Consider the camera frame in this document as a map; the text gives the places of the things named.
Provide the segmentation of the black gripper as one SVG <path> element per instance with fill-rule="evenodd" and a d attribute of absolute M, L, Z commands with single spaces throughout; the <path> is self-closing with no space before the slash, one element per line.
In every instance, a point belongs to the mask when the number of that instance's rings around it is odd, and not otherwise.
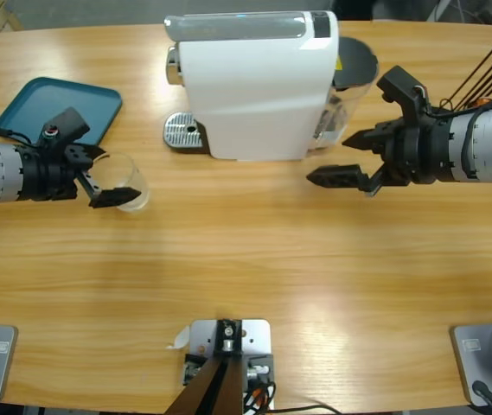
<path fill-rule="evenodd" d="M 404 115 L 378 123 L 373 129 L 357 131 L 343 145 L 371 150 L 382 165 L 371 177 L 358 164 L 326 165 L 311 171 L 307 180 L 323 188 L 356 188 L 376 195 L 383 187 L 432 184 L 450 178 L 452 162 L 446 149 L 453 117 Z"/>
<path fill-rule="evenodd" d="M 85 189 L 90 208 L 119 207 L 137 199 L 142 192 L 123 187 L 101 190 L 93 184 L 89 174 L 93 162 L 106 153 L 96 145 L 70 144 L 61 153 L 48 154 L 45 148 L 16 145 L 16 154 L 21 158 L 19 175 L 21 188 L 16 201 L 63 201 L 77 196 L 78 180 Z"/>

